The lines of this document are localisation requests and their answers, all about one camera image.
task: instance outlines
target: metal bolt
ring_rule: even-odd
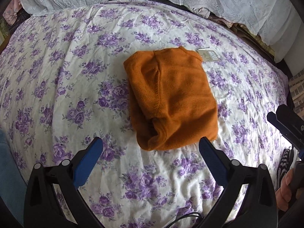
[[[41,166],[41,164],[40,164],[40,163],[37,163],[37,164],[34,165],[34,168],[37,170],[37,169],[40,168],[40,166]]]
[[[67,166],[67,165],[70,164],[70,161],[69,161],[68,159],[65,159],[64,161],[61,162],[61,164],[62,164],[63,166]]]
[[[231,163],[232,163],[234,166],[239,166],[239,165],[240,165],[240,162],[239,162],[238,160],[236,160],[236,159],[233,159],[233,160],[231,161]]]
[[[267,166],[265,164],[260,164],[260,166],[263,170],[267,170]]]

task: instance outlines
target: black cable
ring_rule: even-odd
[[[174,220],[173,222],[171,222],[170,224],[168,224],[165,228],[170,228],[176,222],[180,221],[183,218],[188,218],[188,217],[195,217],[195,218],[198,218],[198,219],[204,219],[204,217],[202,216],[201,213],[199,213],[199,212],[191,212],[191,213],[185,214],[185,215],[179,217],[178,219]]]

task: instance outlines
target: pink fabric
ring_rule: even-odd
[[[4,19],[9,25],[13,25],[17,19],[17,12],[22,8],[20,0],[11,0],[3,13]]]

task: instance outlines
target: folded clothes pile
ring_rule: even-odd
[[[217,105],[202,58],[183,47],[138,51],[124,67],[139,146],[169,150],[217,138]]]

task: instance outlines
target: floral bed sheet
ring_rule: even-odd
[[[266,115],[285,103],[286,76],[213,22],[158,3],[112,1],[32,17],[0,56],[0,126],[25,181],[35,163],[57,165],[99,136],[104,152],[80,193],[106,227],[164,227],[189,212],[206,215],[222,187],[198,144],[143,151],[128,112],[123,62],[139,50],[181,45],[212,47],[222,57],[202,63],[218,103],[214,146],[244,165],[266,164],[275,180],[290,144]]]

